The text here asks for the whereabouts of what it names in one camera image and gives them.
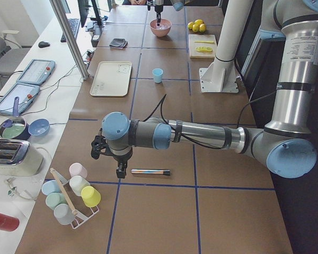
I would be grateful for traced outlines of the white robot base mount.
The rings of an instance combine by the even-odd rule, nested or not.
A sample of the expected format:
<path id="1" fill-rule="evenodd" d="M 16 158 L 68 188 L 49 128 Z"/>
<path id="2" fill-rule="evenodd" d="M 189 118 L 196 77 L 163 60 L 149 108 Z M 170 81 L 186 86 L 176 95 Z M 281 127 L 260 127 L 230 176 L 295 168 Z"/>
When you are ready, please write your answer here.
<path id="1" fill-rule="evenodd" d="M 230 0 L 224 17 L 214 61 L 200 68 L 203 93 L 238 93 L 234 59 L 250 14 L 253 0 Z"/>

